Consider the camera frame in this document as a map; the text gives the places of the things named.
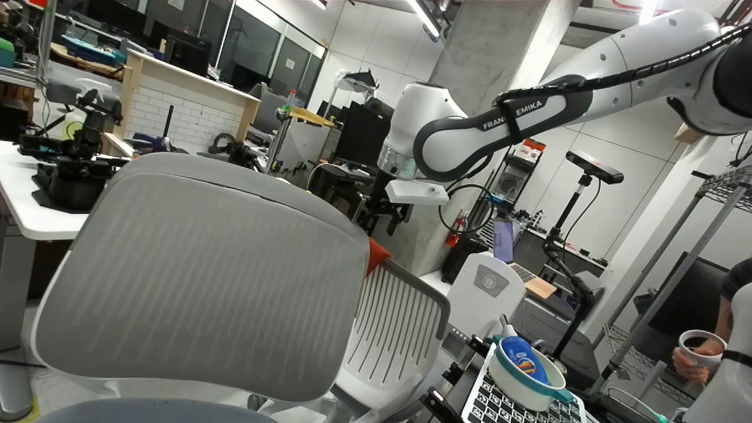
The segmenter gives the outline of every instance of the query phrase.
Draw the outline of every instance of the table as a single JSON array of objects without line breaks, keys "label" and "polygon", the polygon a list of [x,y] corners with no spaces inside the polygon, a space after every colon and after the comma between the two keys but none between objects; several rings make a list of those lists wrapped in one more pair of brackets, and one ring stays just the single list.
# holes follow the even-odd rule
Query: table
[{"label": "table", "polygon": [[[16,145],[0,140],[0,192],[11,223],[0,227],[0,358],[23,361],[22,324],[29,298],[35,243],[75,239],[88,213],[41,207],[34,192],[35,157],[20,154]],[[26,366],[0,364],[0,419],[30,411],[34,392]]]}]

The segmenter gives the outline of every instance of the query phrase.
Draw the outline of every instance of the wire rack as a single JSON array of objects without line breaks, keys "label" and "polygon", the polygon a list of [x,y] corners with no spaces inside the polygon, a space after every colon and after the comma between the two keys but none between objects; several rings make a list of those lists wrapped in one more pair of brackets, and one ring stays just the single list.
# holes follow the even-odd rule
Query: wire rack
[{"label": "wire rack", "polygon": [[706,198],[715,203],[729,203],[739,187],[746,187],[746,194],[736,203],[736,209],[752,213],[752,165],[707,179],[704,185]]}]

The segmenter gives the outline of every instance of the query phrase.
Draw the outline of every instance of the ceiling light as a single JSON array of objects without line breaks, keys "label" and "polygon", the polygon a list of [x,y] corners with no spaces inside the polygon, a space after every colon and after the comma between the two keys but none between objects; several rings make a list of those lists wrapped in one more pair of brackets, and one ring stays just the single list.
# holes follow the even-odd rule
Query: ceiling light
[{"label": "ceiling light", "polygon": [[655,16],[659,0],[642,0],[639,23],[647,23]]},{"label": "ceiling light", "polygon": [[423,26],[427,28],[427,32],[431,32],[433,38],[439,38],[437,23],[425,13],[425,9],[418,4],[418,0],[406,0],[406,3],[415,8],[416,18],[423,22]]}]

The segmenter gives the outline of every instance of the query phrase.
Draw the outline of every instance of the white robotic arm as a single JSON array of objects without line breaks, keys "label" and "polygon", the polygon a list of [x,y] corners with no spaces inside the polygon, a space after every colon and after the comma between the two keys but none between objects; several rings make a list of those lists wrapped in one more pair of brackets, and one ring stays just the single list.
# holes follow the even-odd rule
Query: white robotic arm
[{"label": "white robotic arm", "polygon": [[617,32],[546,77],[544,86],[507,91],[493,111],[467,117],[443,86],[409,86],[379,157],[404,179],[459,180],[496,151],[526,136],[612,116],[668,97],[704,135],[752,130],[751,28],[721,30],[694,9]]}]

